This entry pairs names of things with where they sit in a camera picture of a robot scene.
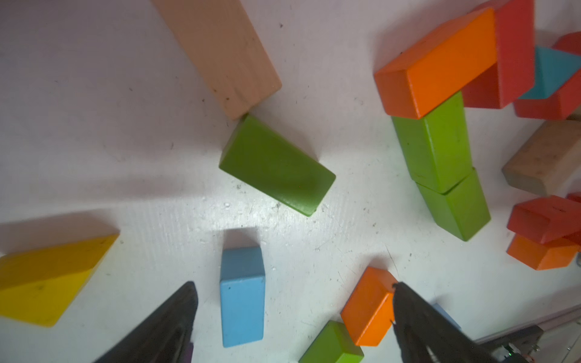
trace yellow wooden block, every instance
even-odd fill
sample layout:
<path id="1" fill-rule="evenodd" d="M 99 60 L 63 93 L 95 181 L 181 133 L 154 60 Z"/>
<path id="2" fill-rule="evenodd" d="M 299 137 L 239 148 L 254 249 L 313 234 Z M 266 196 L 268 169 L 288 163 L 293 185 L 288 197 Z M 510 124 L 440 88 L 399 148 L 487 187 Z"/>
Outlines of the yellow wooden block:
<path id="1" fill-rule="evenodd" d="M 119 235 L 0 258 L 0 315 L 53 326 Z"/>

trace red wooden block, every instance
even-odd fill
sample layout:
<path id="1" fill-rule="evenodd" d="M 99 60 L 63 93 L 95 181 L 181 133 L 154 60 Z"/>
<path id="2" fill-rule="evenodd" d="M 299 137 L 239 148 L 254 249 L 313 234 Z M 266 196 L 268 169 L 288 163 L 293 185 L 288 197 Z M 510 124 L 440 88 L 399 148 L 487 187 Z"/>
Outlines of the red wooden block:
<path id="1" fill-rule="evenodd" d="M 567 199 L 573 200 L 574 202 L 581 203 L 581 192 L 569 193 L 569 194 L 567 194 Z"/>
<path id="2" fill-rule="evenodd" d="M 543 245 L 581 231 L 581 203 L 552 195 L 517 204 L 507 228 Z"/>
<path id="3" fill-rule="evenodd" d="M 581 31 L 562 36 L 553 45 L 553 49 L 581 55 Z M 517 99 L 514 102 L 514 110 L 518 117 L 541 120 L 566 120 L 579 106 L 581 106 L 581 70 L 549 98 Z"/>
<path id="4" fill-rule="evenodd" d="M 490 0 L 496 22 L 497 63 L 462 89 L 464 106 L 502 109 L 535 85 L 534 0 Z"/>

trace unpainted wooden block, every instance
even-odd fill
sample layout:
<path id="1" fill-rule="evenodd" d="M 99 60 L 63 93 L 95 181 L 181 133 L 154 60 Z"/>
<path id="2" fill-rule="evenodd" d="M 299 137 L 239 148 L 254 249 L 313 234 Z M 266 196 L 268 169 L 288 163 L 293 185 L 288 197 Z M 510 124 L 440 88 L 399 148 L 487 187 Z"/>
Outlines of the unpainted wooden block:
<path id="1" fill-rule="evenodd" d="M 230 137 L 220 169 L 308 217 L 335 181 L 335 174 L 252 116 Z"/>
<path id="2" fill-rule="evenodd" d="M 497 63 L 462 89 L 466 107 L 502 109 L 535 85 L 534 0 L 490 0 L 496 22 Z"/>
<path id="3" fill-rule="evenodd" d="M 0 258 L 0 315 L 54 326 L 119 235 Z"/>
<path id="4" fill-rule="evenodd" d="M 224 347 L 262 340 L 266 274 L 260 247 L 224 250 L 220 268 Z"/>
<path id="5" fill-rule="evenodd" d="M 581 55 L 581 32 L 564 35 L 553 49 Z M 581 70 L 546 99 L 520 99 L 514 102 L 519 117 L 541 120 L 581 120 Z"/>
<path id="6" fill-rule="evenodd" d="M 450 20 L 375 73 L 385 112 L 421 119 L 496 62 L 494 11 Z"/>
<path id="7" fill-rule="evenodd" d="M 341 312 L 351 339 L 357 346 L 376 347 L 395 320 L 393 284 L 388 271 L 367 267 Z"/>
<path id="8" fill-rule="evenodd" d="M 231 119 L 282 87 L 240 0 L 152 0 Z"/>
<path id="9" fill-rule="evenodd" d="M 578 250 L 578 245 L 564 238 L 541 245 L 517 234 L 507 253 L 535 270 L 544 270 L 567 267 L 577 256 Z"/>
<path id="10" fill-rule="evenodd" d="M 535 48 L 535 86 L 520 99 L 549 98 L 581 69 L 581 56 L 556 49 Z"/>
<path id="11" fill-rule="evenodd" d="M 472 172 L 461 92 L 421 120 L 392 119 L 407 169 L 416 183 L 444 193 Z"/>
<path id="12" fill-rule="evenodd" d="M 299 363 L 359 363 L 363 350 L 356 346 L 345 325 L 329 321 Z"/>
<path id="13" fill-rule="evenodd" d="M 417 185 L 436 224 L 463 241 L 468 241 L 490 221 L 475 169 L 446 193 Z"/>
<path id="14" fill-rule="evenodd" d="M 581 203 L 552 195 L 517 204 L 507 228 L 536 243 L 549 243 L 581 231 Z"/>
<path id="15" fill-rule="evenodd" d="M 581 123 L 546 121 L 503 167 L 503 174 L 515 188 L 548 196 L 580 164 Z"/>

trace stacked blocks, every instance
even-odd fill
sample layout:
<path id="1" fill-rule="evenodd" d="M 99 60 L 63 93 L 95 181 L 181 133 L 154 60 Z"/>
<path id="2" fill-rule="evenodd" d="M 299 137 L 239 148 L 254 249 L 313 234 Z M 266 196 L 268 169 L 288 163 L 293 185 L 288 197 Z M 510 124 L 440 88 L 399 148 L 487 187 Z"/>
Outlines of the stacked blocks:
<path id="1" fill-rule="evenodd" d="M 581 123 L 545 121 L 503 167 L 508 184 L 539 196 L 557 193 L 581 160 Z"/>
<path id="2" fill-rule="evenodd" d="M 450 20 L 375 73 L 385 112 L 421 119 L 496 62 L 494 11 Z"/>
<path id="3" fill-rule="evenodd" d="M 224 347 L 262 340 L 265 273 L 260 247 L 224 250 L 220 272 Z"/>
<path id="4" fill-rule="evenodd" d="M 335 174 L 250 115 L 228 141 L 220 169 L 308 217 L 335 181 Z"/>
<path id="5" fill-rule="evenodd" d="M 553 49 L 581 56 L 581 32 L 561 37 Z M 544 120 L 575 119 L 576 114 L 581 114 L 576 111 L 578 107 L 581 107 L 581 69 L 548 98 L 521 99 L 514 103 L 517 116 Z"/>
<path id="6" fill-rule="evenodd" d="M 497 63 L 462 89 L 466 107 L 502 109 L 535 84 L 534 0 L 490 0 L 496 22 Z"/>
<path id="7" fill-rule="evenodd" d="M 475 169 L 446 193 L 435 192 L 420 184 L 418 188 L 436 224 L 463 241 L 468 241 L 490 221 Z"/>
<path id="8" fill-rule="evenodd" d="M 395 283 L 382 269 L 367 267 L 363 273 L 341 312 L 355 345 L 376 347 L 391 328 Z"/>
<path id="9" fill-rule="evenodd" d="M 550 196 L 517 204 L 507 228 L 516 233 L 509 255 L 536 270 L 566 267 L 579 251 L 581 203 Z"/>
<path id="10" fill-rule="evenodd" d="M 359 363 L 363 350 L 353 344 L 345 325 L 329 321 L 299 363 Z"/>
<path id="11" fill-rule="evenodd" d="M 119 235 L 0 258 L 0 315 L 54 326 Z"/>
<path id="12" fill-rule="evenodd" d="M 542 46 L 535 49 L 535 62 L 535 86 L 520 99 L 548 98 L 581 69 L 581 56 Z"/>
<path id="13" fill-rule="evenodd" d="M 438 226 L 467 241 L 490 213 L 472 168 L 462 93 L 421 120 L 392 117 L 411 178 Z"/>

